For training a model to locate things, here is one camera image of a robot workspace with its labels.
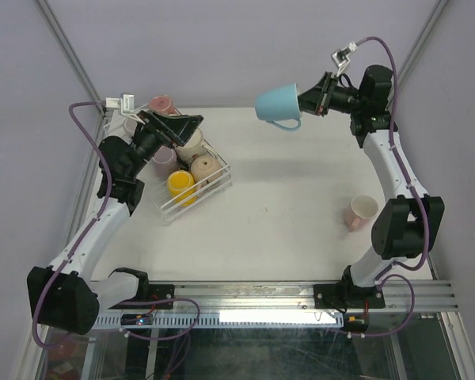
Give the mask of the yellow glass cup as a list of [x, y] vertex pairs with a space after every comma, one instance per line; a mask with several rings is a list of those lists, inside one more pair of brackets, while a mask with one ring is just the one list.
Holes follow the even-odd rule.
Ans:
[[174, 203], [187, 207], [197, 200], [196, 183], [193, 175], [186, 170], [177, 170], [167, 179], [169, 195]]

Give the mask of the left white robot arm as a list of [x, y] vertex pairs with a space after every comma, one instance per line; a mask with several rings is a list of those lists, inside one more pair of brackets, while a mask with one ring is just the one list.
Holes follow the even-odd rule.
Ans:
[[139, 173], [161, 147], [186, 145], [203, 116], [141, 111], [138, 117], [131, 139], [109, 135], [98, 144], [102, 178], [94, 208], [66, 248], [47, 267], [34, 267], [27, 276], [34, 326], [84, 335], [100, 312], [122, 302], [138, 308], [149, 301], [149, 279], [143, 271], [117, 268], [96, 284], [91, 278], [112, 237], [139, 205], [145, 187]]

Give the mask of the pink patterned mug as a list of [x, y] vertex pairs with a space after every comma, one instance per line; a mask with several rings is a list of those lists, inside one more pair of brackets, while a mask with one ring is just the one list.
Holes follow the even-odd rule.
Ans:
[[150, 111], [167, 116], [179, 116], [181, 113], [175, 107], [173, 100], [166, 96], [160, 95], [152, 98], [148, 103]]

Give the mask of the light blue mug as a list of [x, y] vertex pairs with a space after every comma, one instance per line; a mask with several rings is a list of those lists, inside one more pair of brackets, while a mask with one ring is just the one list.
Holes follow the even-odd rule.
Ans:
[[283, 131], [297, 131], [301, 127], [302, 111], [296, 83], [262, 93], [256, 98], [254, 109], [259, 120]]

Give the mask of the beige stoneware mug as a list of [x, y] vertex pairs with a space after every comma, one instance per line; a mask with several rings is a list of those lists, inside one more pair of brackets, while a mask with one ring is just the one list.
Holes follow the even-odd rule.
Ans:
[[196, 183], [197, 196], [201, 197], [221, 185], [222, 165], [209, 154], [197, 157], [190, 166]]

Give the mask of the mauve purple mug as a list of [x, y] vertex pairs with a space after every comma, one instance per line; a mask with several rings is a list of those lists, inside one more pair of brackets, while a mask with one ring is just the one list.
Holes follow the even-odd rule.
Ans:
[[162, 146], [152, 158], [154, 171], [159, 177], [168, 177], [179, 169], [177, 153], [174, 149]]

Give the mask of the lavender mug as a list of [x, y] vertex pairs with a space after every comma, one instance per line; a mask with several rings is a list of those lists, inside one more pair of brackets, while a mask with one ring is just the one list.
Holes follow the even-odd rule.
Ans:
[[135, 133], [135, 129], [137, 128], [137, 122], [132, 119], [126, 118], [123, 122], [123, 129], [129, 136], [133, 136]]

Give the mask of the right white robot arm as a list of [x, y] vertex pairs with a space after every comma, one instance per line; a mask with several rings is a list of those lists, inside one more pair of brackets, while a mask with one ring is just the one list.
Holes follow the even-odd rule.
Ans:
[[387, 108], [392, 84], [391, 69], [372, 65], [357, 88], [342, 86], [335, 74], [326, 72], [314, 87], [298, 95], [299, 107], [306, 113], [325, 116], [333, 110], [351, 117], [351, 133], [370, 159], [386, 201], [363, 257], [347, 266], [338, 282], [314, 286], [318, 309], [384, 307], [380, 288], [386, 275], [394, 268], [421, 269], [439, 230], [445, 205], [441, 197], [430, 196], [412, 173]]

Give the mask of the clear acrylic dish rack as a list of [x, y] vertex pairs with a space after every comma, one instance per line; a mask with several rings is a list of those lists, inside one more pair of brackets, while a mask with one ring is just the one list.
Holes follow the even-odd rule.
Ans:
[[130, 140], [109, 135], [98, 145], [101, 185], [97, 192], [97, 218], [112, 226], [123, 225], [134, 213], [145, 184], [143, 169], [160, 167], [160, 212], [172, 222], [192, 208], [231, 185], [230, 166], [203, 139], [206, 154], [192, 164], [177, 156], [176, 148], [200, 133], [201, 115], [162, 115], [142, 109], [134, 114], [136, 127]]

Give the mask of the green-inside patterned mug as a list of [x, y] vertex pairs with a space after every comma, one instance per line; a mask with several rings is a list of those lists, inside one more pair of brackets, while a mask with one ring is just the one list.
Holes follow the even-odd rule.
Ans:
[[184, 146], [177, 146], [175, 151], [182, 162], [191, 165], [196, 158], [207, 153], [204, 147], [203, 132], [196, 129], [188, 142]]

